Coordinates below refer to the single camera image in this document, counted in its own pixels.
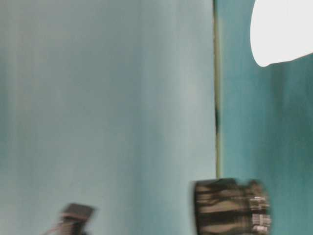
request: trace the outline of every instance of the black object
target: black object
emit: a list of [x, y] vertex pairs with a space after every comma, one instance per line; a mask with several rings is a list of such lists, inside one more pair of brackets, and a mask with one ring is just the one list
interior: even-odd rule
[[235, 179], [197, 181], [194, 212], [198, 235], [268, 235], [271, 218], [268, 196], [258, 181]]
[[61, 212], [60, 235], [81, 235], [85, 224], [89, 221], [94, 208], [80, 205], [69, 204]]

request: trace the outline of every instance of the lamp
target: lamp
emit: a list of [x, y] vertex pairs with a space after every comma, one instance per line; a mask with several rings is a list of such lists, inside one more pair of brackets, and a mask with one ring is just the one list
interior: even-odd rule
[[291, 61], [313, 53], [313, 1], [256, 0], [250, 43], [259, 66]]

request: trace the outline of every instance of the white light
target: white light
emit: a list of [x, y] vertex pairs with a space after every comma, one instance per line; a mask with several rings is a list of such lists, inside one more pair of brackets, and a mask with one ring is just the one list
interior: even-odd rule
[[262, 67], [313, 53], [313, 0], [256, 0], [250, 43]]

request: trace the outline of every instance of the teal wall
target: teal wall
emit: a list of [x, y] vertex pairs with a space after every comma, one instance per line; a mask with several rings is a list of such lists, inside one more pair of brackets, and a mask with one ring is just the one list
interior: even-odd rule
[[142, 2], [142, 233], [195, 234], [193, 180], [215, 178], [212, 1]]
[[222, 176], [265, 183], [273, 235], [311, 234], [313, 56], [259, 67], [249, 42], [254, 1], [215, 4]]
[[0, 234], [192, 234], [215, 176], [211, 1], [0, 1]]

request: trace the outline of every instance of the blurry object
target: blurry object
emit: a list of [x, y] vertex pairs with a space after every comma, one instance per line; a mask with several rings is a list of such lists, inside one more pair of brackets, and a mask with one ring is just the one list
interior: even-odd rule
[[83, 235], [84, 227], [91, 218], [94, 208], [80, 204], [69, 204], [61, 212], [59, 224], [44, 235], [58, 231], [59, 235]]
[[246, 186], [235, 179], [197, 181], [194, 211], [198, 235], [268, 235], [268, 196], [257, 181]]
[[313, 1], [256, 0], [250, 27], [253, 57], [259, 66], [313, 53]]

